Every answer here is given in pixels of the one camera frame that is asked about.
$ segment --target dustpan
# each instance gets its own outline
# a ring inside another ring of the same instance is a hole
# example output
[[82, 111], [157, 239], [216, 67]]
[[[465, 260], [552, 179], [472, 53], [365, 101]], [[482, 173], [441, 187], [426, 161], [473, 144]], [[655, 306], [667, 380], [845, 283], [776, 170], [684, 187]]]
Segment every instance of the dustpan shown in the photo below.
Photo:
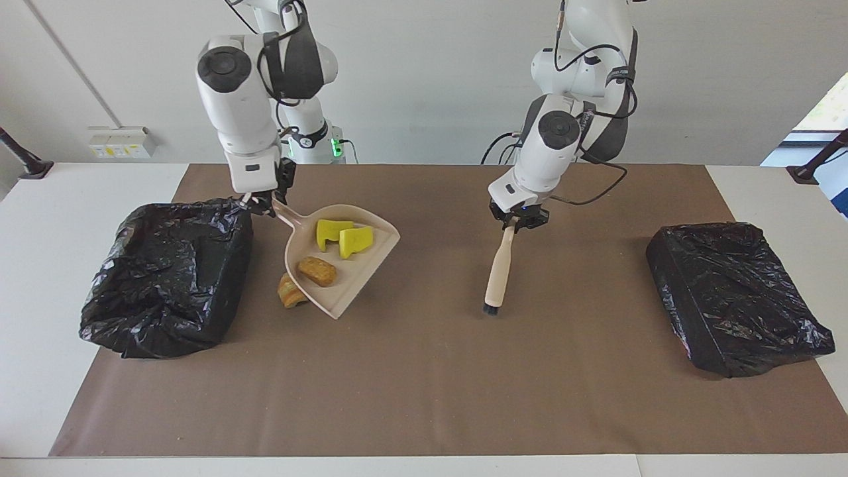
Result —
[[[308, 216], [301, 216], [276, 199], [273, 207], [276, 216], [292, 228], [286, 243], [288, 275], [312, 303], [336, 320], [400, 240], [398, 229], [391, 223], [355, 205], [329, 205]], [[373, 227], [374, 244], [347, 260], [339, 256], [337, 246], [328, 245], [326, 252], [322, 252], [315, 241], [315, 227], [320, 219], [353, 221], [356, 227]], [[299, 274], [298, 262], [307, 256], [320, 258], [336, 267], [337, 277], [332, 285], [324, 288]]]

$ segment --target wall socket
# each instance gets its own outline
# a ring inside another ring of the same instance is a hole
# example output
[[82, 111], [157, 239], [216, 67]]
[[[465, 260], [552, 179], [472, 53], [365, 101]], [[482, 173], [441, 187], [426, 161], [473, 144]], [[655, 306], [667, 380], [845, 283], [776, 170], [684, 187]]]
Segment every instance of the wall socket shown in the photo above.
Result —
[[156, 142], [146, 127], [89, 127], [93, 132], [88, 147], [99, 159], [150, 159]]

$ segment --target black cable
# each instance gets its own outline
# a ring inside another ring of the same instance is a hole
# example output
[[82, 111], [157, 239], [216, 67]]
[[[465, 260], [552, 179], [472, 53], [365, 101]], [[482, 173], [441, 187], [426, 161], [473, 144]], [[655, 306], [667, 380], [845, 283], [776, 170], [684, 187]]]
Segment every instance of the black cable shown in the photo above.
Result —
[[577, 63], [582, 57], [586, 56], [589, 53], [592, 53], [594, 50], [600, 50], [600, 49], [605, 49], [605, 48], [610, 49], [610, 50], [615, 50], [618, 53], [622, 52], [621, 48], [619, 48], [615, 45], [610, 45], [608, 43], [604, 43], [602, 45], [595, 45], [591, 48], [586, 48], [579, 55], [575, 56], [573, 60], [569, 61], [568, 65], [565, 65], [562, 68], [560, 68], [560, 66], [559, 66], [559, 63], [560, 63], [560, 61], [559, 61], [560, 60], [560, 35], [557, 34], [556, 35], [556, 45], [554, 46], [554, 68], [556, 69], [556, 71], [558, 73], [561, 73], [562, 71], [567, 70], [572, 65]]
[[[510, 157], [512, 157], [512, 153], [515, 152], [517, 145], [518, 143], [507, 144], [504, 150], [500, 151], [500, 157], [498, 158], [499, 166], [510, 163]], [[506, 156], [506, 162], [504, 162], [504, 154], [506, 154], [507, 149], [510, 150], [510, 155]]]
[[[290, 37], [291, 35], [294, 35], [295, 33], [298, 32], [298, 30], [303, 28], [303, 26], [306, 24], [307, 21], [309, 21], [309, 13], [306, 11], [306, 5], [304, 5], [302, 0], [288, 0], [286, 2], [280, 2], [280, 9], [279, 9], [278, 13], [280, 14], [281, 19], [282, 19], [282, 11], [285, 9], [285, 7], [287, 7], [289, 5], [299, 5], [300, 9], [303, 10], [302, 12], [299, 12], [296, 8], [294, 9], [294, 13], [298, 16], [297, 26], [295, 26], [294, 28], [292, 28], [289, 31], [284, 31], [280, 35], [277, 35], [277, 36], [274, 36], [273, 38], [270, 38], [267, 42], [265, 42], [265, 45], [269, 45], [273, 42], [281, 42], [282, 40]], [[262, 86], [265, 87], [265, 91], [268, 92], [268, 96], [271, 96], [278, 103], [282, 102], [282, 104], [284, 106], [293, 106], [293, 105], [299, 104], [299, 101], [296, 104], [287, 104], [287, 103], [283, 102], [283, 98], [281, 98], [276, 93], [272, 92], [271, 89], [268, 87], [268, 83], [265, 82], [265, 77], [262, 76], [262, 58], [264, 56], [265, 56], [265, 49], [262, 48], [259, 51], [259, 56], [257, 56], [257, 58], [256, 58], [256, 70], [259, 72], [259, 78], [262, 80]]]
[[632, 116], [633, 113], [636, 112], [636, 109], [639, 107], [639, 97], [636, 96], [636, 90], [633, 89], [633, 84], [629, 79], [625, 80], [624, 90], [628, 94], [630, 94], [631, 97], [633, 97], [633, 108], [630, 111], [628, 111], [625, 115], [611, 115], [610, 113], [602, 113], [600, 111], [595, 111], [595, 115], [604, 116], [605, 118], [612, 119], [627, 119], [628, 117]]
[[274, 115], [276, 116], [276, 123], [280, 125], [280, 129], [285, 130], [286, 127], [282, 125], [282, 121], [280, 121], [280, 102], [276, 102], [276, 106], [274, 106]]
[[239, 3], [243, 2], [243, 1], [244, 0], [237, 0], [236, 2], [230, 2], [230, 0], [224, 0], [224, 3], [226, 3], [227, 7], [230, 7], [230, 10], [232, 10], [232, 12], [234, 14], [236, 14], [238, 19], [241, 20], [242, 23], [244, 23], [248, 27], [248, 29], [250, 30], [251, 33], [253, 33], [254, 35], [258, 35], [259, 33], [256, 30], [254, 30], [254, 28], [252, 26], [250, 26], [248, 21], [245, 20], [244, 17], [242, 17], [242, 14], [238, 13], [238, 10], [236, 10], [236, 5], [238, 5]]
[[516, 152], [516, 150], [517, 150], [517, 149], [518, 149], [518, 146], [517, 146], [517, 145], [516, 145], [515, 147], [513, 147], [513, 148], [512, 148], [512, 150], [510, 151], [510, 155], [506, 156], [506, 162], [505, 162], [504, 164], [509, 164], [509, 163], [510, 163], [510, 159], [512, 159], [512, 155]]
[[606, 188], [606, 190], [604, 190], [604, 192], [594, 196], [592, 199], [582, 200], [580, 202], [574, 202], [574, 201], [569, 200], [569, 199], [563, 199], [562, 197], [559, 197], [559, 196], [556, 196], [556, 195], [551, 195], [550, 197], [553, 200], [559, 200], [560, 202], [564, 202], [564, 203], [570, 204], [570, 205], [589, 205], [589, 204], [595, 202], [596, 200], [600, 199], [601, 197], [604, 197], [605, 195], [607, 195], [612, 189], [616, 188], [616, 186], [618, 184], [620, 184], [621, 181], [624, 180], [624, 177], [626, 177], [628, 175], [628, 170], [626, 168], [622, 167], [622, 166], [619, 166], [618, 164], [609, 164], [607, 162], [601, 162], [600, 164], [602, 166], [607, 166], [607, 167], [612, 167], [613, 169], [618, 169], [619, 171], [622, 172], [621, 176], [619, 176], [619, 178], [616, 179], [616, 181], [613, 182], [610, 187]]
[[830, 159], [828, 159], [828, 160], [825, 160], [825, 161], [822, 163], [822, 166], [824, 166], [825, 164], [830, 164], [831, 162], [833, 162], [833, 161], [837, 160], [838, 158], [840, 158], [840, 157], [844, 156], [846, 153], [848, 153], [848, 149], [846, 149], [846, 150], [842, 151], [842, 153], [841, 153], [841, 154], [835, 155], [834, 157], [832, 157], [832, 158], [830, 158]]
[[480, 166], [482, 166], [483, 164], [486, 164], [486, 158], [488, 157], [488, 153], [492, 152], [492, 148], [494, 148], [494, 145], [499, 143], [501, 139], [503, 139], [505, 137], [510, 137], [510, 136], [512, 136], [512, 132], [505, 132], [505, 133], [501, 134], [500, 136], [496, 137], [494, 139], [494, 141], [492, 141], [492, 143], [489, 144], [488, 148], [486, 149], [486, 152], [483, 154], [483, 158], [480, 159]]
[[359, 158], [359, 156], [356, 155], [356, 144], [354, 144], [354, 142], [351, 141], [350, 139], [342, 139], [341, 141], [339, 141], [339, 143], [341, 143], [341, 144], [349, 143], [350, 144], [350, 147], [354, 150], [354, 161], [356, 162], [356, 164], [359, 164], [360, 158]]

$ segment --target brown paper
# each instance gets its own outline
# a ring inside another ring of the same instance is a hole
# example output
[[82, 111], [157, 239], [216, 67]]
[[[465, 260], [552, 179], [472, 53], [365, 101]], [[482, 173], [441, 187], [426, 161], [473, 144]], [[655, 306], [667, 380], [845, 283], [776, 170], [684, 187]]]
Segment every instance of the brown paper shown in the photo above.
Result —
[[[339, 321], [285, 310], [288, 230], [255, 218], [226, 342], [168, 361], [101, 350], [52, 456], [396, 456], [848, 452], [848, 418], [815, 362], [747, 379], [694, 368], [651, 280], [661, 227], [732, 221], [702, 166], [632, 166], [584, 207], [521, 231], [505, 304], [482, 313], [501, 231], [473, 166], [299, 167], [290, 204], [365, 207], [401, 233]], [[558, 193], [617, 171], [577, 165]], [[232, 194], [191, 166], [176, 201]]]

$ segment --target green light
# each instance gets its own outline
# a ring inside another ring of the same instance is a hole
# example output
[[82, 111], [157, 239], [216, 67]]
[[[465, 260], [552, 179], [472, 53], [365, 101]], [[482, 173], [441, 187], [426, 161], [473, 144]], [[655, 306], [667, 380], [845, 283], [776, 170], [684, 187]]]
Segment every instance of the green light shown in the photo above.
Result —
[[332, 155], [336, 157], [342, 157], [344, 151], [342, 151], [342, 146], [338, 143], [338, 139], [330, 139], [330, 143], [332, 143]]

